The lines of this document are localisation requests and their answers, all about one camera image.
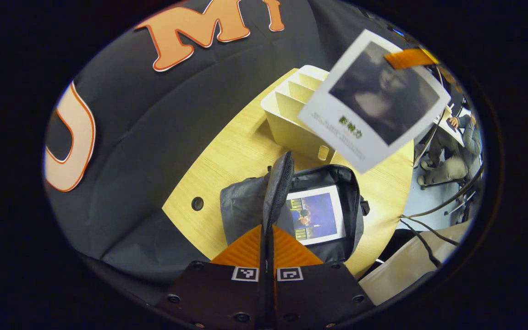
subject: fisheye lens view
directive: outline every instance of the fisheye lens view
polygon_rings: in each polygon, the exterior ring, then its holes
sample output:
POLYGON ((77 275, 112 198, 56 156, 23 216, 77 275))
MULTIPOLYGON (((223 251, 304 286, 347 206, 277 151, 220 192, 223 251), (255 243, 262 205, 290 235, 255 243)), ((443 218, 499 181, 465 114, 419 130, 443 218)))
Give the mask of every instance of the fisheye lens view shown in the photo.
POLYGON ((396 22, 189 0, 91 56, 51 104, 44 190, 90 271, 157 318, 346 328, 471 248, 489 109, 396 22))

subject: colorful photo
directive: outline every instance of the colorful photo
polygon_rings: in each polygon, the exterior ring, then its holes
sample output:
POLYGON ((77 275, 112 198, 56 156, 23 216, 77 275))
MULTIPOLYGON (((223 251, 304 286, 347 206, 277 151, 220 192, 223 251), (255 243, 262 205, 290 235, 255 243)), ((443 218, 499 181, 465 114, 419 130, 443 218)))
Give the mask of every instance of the colorful photo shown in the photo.
POLYGON ((295 238, 304 245, 344 237, 343 217, 335 186, 289 194, 295 238))

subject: beige surface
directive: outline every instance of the beige surface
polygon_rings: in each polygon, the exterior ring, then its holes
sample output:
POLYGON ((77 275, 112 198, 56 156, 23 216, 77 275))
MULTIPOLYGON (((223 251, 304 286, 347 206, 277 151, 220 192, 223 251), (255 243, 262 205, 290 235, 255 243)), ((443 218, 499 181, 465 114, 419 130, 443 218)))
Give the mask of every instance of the beige surface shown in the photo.
MULTIPOLYGON (((293 69, 270 85, 214 138, 178 182, 163 205, 163 211, 186 238, 209 259, 227 247, 221 219, 220 191, 248 177, 264 176, 266 167, 287 151, 272 139, 262 98, 297 69, 293 69), (201 211, 193 211, 191 201, 204 200, 201 211)), ((321 163, 293 153, 295 171, 316 167, 321 163)), ((339 153, 333 164, 352 168, 339 153)), ((364 234, 356 251, 346 261, 355 276, 369 268, 392 237, 398 216, 402 213, 411 186, 413 142, 356 178, 362 196, 369 202, 370 213, 364 217, 364 234)))

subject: printed photo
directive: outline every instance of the printed photo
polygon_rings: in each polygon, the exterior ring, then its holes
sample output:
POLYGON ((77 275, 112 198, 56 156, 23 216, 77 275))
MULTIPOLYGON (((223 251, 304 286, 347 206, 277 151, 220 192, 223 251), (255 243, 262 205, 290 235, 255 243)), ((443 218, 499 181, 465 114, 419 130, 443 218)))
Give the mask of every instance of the printed photo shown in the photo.
POLYGON ((415 70, 394 70, 388 50, 368 43, 329 94, 365 121, 387 145, 413 127, 440 99, 415 70))
POLYGON ((289 194, 295 238, 303 245, 345 236, 341 204, 335 186, 289 194))

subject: person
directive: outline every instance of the person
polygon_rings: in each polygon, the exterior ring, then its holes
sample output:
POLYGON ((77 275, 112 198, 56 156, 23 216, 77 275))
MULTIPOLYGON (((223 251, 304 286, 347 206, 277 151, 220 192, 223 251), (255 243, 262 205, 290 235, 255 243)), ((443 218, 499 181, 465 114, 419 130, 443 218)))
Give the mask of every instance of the person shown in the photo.
POLYGON ((298 211, 297 209, 291 209, 293 214, 293 227, 295 229, 304 228, 311 223, 311 219, 308 217, 308 209, 302 209, 298 211))
POLYGON ((482 138, 480 128, 476 124, 474 115, 463 115, 461 118, 451 117, 449 124, 455 129, 465 129, 463 132, 463 145, 461 146, 451 135, 444 130, 437 130, 429 148, 429 160, 421 161, 421 168, 427 175, 417 177, 420 186, 447 182, 463 178, 468 174, 469 167, 482 152, 482 138), (443 148, 447 148, 451 157, 440 163, 443 148))
POLYGON ((388 62, 362 54, 329 91, 392 144, 428 110, 415 71, 395 71, 388 62))

